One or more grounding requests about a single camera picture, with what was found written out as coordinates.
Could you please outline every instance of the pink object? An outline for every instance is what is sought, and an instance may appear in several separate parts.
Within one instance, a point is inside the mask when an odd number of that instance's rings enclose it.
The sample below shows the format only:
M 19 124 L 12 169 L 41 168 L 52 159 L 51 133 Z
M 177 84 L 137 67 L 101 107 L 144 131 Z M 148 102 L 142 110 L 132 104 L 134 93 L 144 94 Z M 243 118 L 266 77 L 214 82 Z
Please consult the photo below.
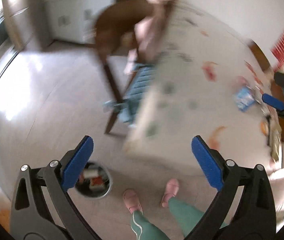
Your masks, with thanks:
M 206 66 L 203 66 L 202 69 L 204 70 L 205 77 L 209 81 L 213 81 L 213 82 L 216 81 L 216 74 L 214 72 L 214 67 L 210 65 L 206 65 Z
M 246 61 L 244 61 L 244 62 L 245 62 L 245 65 L 247 66 L 247 68 L 252 72 L 255 82 L 258 83 L 260 86 L 263 86 L 262 81 L 259 80 L 259 78 L 257 77 L 257 74 L 255 73 L 255 71 L 254 71 L 253 67 L 251 66 L 251 64 L 246 62 Z
M 207 80 L 213 81 L 213 82 L 216 81 L 215 69 L 213 67 L 214 65 L 217 65 L 217 64 L 213 61 L 205 61 L 202 66 L 202 69 L 204 71 L 204 74 Z
M 239 85 L 239 86 L 248 86 L 248 81 L 246 80 L 246 78 L 245 77 L 243 77 L 243 76 L 237 76 L 237 84 Z
M 165 187 L 165 192 L 161 200 L 162 207 L 168 207 L 169 199 L 175 197 L 179 191 L 179 182 L 177 179 L 170 179 Z
M 153 17 L 148 17 L 135 25 L 136 39 L 139 44 L 139 53 L 144 55 L 146 62 L 152 62 L 160 50 L 161 27 L 165 21 L 164 4 L 169 0 L 147 0 L 155 4 Z M 128 61 L 124 73 L 130 74 L 134 69 L 134 61 L 137 58 L 136 49 L 128 54 Z
M 143 214 L 138 194 L 134 189 L 127 189 L 123 192 L 123 201 L 131 214 L 136 210 L 139 210 Z

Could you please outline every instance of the orange stain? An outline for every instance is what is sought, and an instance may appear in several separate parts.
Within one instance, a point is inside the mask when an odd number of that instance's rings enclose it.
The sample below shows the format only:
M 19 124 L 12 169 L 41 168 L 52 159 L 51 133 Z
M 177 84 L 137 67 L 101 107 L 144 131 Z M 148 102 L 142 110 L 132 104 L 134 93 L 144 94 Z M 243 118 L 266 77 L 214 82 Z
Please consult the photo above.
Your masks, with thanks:
M 217 137 L 219 136 L 219 134 L 226 129 L 225 126 L 219 126 L 218 128 L 216 128 L 212 133 L 211 136 L 209 137 L 208 140 L 208 146 L 211 149 L 217 150 L 219 151 L 220 149 L 220 142 L 217 140 Z
M 206 31 L 200 31 L 200 33 L 201 33 L 203 36 L 205 36 L 205 37 L 208 37 L 208 36 L 209 36 Z

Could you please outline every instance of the person's leg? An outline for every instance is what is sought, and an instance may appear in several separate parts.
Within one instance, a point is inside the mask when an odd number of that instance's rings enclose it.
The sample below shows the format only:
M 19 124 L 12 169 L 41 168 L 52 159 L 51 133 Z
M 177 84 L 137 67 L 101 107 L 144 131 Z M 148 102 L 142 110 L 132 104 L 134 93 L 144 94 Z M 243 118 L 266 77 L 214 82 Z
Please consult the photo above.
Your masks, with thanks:
M 132 214 L 131 228 L 136 234 L 137 240 L 170 240 L 163 231 L 151 224 L 138 210 Z
M 201 220 L 204 212 L 198 210 L 196 207 L 189 205 L 181 200 L 175 198 L 178 193 L 179 183 L 176 179 L 170 179 L 167 183 L 164 196 L 162 198 L 162 206 L 169 206 L 170 212 L 178 222 L 184 237 L 186 237 L 195 225 Z
M 133 189 L 127 189 L 123 193 L 123 200 L 132 214 L 131 228 L 136 234 L 137 240 L 170 240 L 164 232 L 143 216 L 138 195 Z
M 193 230 L 204 215 L 204 212 L 197 209 L 195 206 L 189 205 L 175 197 L 169 199 L 169 209 L 178 222 L 184 237 Z M 227 226 L 227 224 L 223 222 L 221 228 L 225 226 Z

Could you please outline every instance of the green pants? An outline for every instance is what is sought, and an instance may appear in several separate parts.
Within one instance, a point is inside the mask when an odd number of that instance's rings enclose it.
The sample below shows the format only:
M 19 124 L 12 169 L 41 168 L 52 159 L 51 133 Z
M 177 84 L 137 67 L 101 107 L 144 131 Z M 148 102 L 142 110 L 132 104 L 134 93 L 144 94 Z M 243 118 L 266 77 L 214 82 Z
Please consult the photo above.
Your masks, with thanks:
M 192 231 L 204 215 L 204 212 L 174 197 L 169 199 L 169 209 L 182 229 L 184 237 Z M 151 224 L 140 211 L 133 212 L 131 228 L 137 235 L 137 240 L 170 240 L 164 232 Z

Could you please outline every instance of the chair leg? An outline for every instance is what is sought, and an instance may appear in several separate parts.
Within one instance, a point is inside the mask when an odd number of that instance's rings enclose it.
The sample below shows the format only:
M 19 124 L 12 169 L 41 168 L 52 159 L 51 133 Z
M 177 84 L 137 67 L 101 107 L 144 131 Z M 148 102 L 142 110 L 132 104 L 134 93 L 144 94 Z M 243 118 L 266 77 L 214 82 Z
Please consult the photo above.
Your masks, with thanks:
M 107 125 L 106 125 L 106 128 L 105 128 L 105 131 L 104 131 L 104 134 L 108 134 L 112 127 L 114 126 L 116 120 L 118 119 L 118 114 L 119 112 L 112 112 L 110 118 L 109 118 L 109 121 L 107 122 Z
M 116 84 L 116 81 L 112 75 L 112 72 L 110 70 L 110 67 L 108 64 L 104 64 L 103 65 L 103 70 L 104 70 L 104 73 L 106 75 L 106 78 L 109 82 L 109 86 L 111 88 L 111 91 L 113 93 L 113 96 L 115 98 L 115 100 L 118 102 L 118 103 L 122 103 L 122 97 L 121 97 L 121 94 L 119 92 L 119 88 L 118 88 L 118 85 Z
M 133 79 L 134 79 L 135 76 L 137 75 L 137 73 L 138 73 L 137 71 L 134 71 L 134 72 L 131 74 L 129 81 L 128 81 L 128 83 L 127 83 L 126 86 L 125 86 L 124 93 L 123 93 L 124 95 L 125 95 L 125 93 L 128 91 L 128 89 L 129 89 L 129 87 L 130 87 L 130 85 L 131 85 Z

